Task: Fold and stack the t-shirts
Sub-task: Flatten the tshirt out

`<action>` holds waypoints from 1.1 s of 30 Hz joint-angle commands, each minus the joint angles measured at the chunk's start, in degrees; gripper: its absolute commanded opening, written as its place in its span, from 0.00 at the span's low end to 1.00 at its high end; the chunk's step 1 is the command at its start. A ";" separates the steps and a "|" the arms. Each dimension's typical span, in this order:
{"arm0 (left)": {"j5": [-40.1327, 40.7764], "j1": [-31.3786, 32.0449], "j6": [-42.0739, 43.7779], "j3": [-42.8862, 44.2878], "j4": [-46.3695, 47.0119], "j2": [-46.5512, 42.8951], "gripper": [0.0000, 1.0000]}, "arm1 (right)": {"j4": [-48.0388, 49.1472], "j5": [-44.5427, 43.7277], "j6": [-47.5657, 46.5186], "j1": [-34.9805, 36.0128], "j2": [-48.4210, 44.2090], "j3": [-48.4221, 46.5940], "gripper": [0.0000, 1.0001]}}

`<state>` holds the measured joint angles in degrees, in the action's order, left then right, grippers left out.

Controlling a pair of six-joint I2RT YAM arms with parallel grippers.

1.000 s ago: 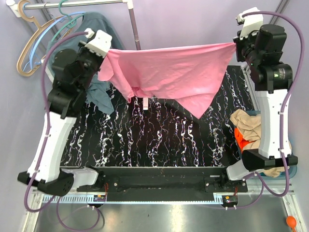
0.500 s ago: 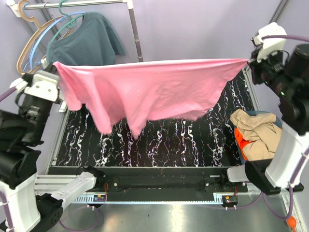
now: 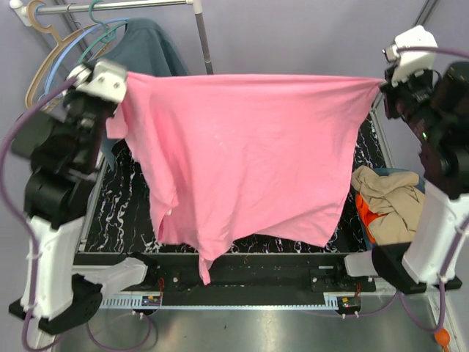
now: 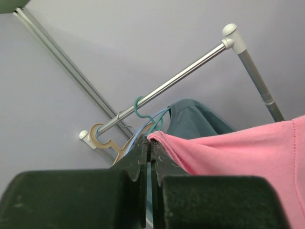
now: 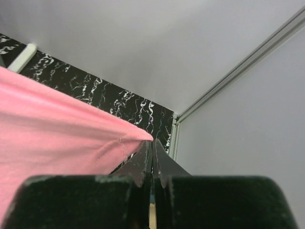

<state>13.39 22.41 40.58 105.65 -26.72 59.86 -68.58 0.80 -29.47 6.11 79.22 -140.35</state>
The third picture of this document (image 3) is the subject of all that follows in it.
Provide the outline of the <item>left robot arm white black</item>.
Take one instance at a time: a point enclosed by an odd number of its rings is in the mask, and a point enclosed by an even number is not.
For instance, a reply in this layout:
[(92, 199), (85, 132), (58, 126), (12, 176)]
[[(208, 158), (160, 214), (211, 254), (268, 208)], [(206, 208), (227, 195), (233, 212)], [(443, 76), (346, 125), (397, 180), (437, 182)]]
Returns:
[(42, 331), (62, 334), (88, 322), (104, 298), (138, 285), (151, 290), (158, 272), (151, 260), (131, 254), (96, 274), (73, 272), (105, 122), (115, 102), (70, 89), (64, 120), (31, 109), (8, 137), (6, 151), (29, 160), (31, 176), (18, 217), (29, 231), (26, 289), (9, 311), (36, 318)]

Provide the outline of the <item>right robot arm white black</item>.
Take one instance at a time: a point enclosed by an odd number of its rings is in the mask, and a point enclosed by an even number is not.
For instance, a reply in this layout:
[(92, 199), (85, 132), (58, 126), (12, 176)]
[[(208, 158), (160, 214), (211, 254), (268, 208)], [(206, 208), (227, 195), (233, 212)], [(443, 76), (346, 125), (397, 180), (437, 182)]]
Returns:
[(425, 200), (414, 239), (349, 254), (333, 272), (340, 290), (360, 276), (379, 276), (404, 294), (429, 286), (458, 290), (457, 258), (468, 236), (468, 62), (413, 73), (393, 86), (396, 67), (385, 72), (380, 91), (388, 119), (404, 121), (421, 143)]

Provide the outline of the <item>pink t-shirt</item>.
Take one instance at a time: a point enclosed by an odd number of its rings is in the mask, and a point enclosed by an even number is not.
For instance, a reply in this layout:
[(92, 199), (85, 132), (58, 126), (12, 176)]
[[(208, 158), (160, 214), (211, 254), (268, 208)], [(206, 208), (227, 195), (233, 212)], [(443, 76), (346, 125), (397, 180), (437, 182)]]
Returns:
[(107, 134), (149, 188), (155, 236), (213, 262), (258, 233), (325, 246), (350, 189), (378, 78), (129, 73)]

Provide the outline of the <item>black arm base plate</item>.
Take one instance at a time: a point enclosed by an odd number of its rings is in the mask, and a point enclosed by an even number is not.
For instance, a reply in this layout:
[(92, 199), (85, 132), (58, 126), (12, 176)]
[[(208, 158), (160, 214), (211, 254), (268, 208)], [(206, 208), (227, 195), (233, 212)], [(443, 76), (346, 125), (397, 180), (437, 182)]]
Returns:
[(197, 254), (151, 254), (157, 269), (150, 282), (125, 293), (163, 291), (167, 309), (334, 309), (332, 293), (372, 293), (373, 279), (349, 277), (341, 254), (225, 254), (210, 268), (209, 285), (199, 276)]

